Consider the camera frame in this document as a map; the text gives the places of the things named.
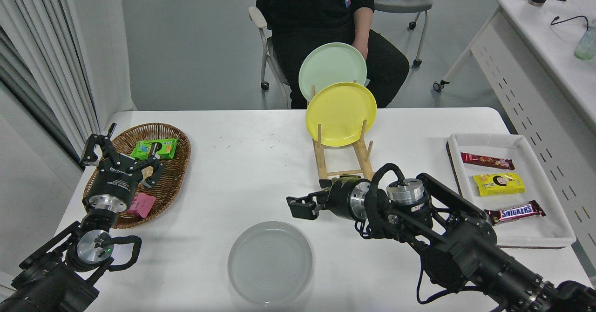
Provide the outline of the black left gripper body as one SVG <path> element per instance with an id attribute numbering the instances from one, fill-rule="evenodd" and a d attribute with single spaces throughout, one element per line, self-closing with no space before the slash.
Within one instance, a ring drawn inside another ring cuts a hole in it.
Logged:
<path id="1" fill-rule="evenodd" d="M 124 202 L 131 202 L 142 179 L 140 170 L 130 170 L 126 165 L 114 167 L 110 162 L 101 162 L 87 193 L 87 201 L 91 202 L 94 196 L 108 195 Z"/>

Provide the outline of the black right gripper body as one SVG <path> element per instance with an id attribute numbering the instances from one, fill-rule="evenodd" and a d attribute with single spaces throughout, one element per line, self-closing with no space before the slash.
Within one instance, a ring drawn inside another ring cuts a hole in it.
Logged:
<path id="1" fill-rule="evenodd" d="M 328 187 L 328 197 L 326 200 L 326 209 L 332 211 L 334 215 L 359 220 L 355 210 L 352 208 L 352 191 L 358 184 L 359 177 L 336 177 L 330 179 Z"/>

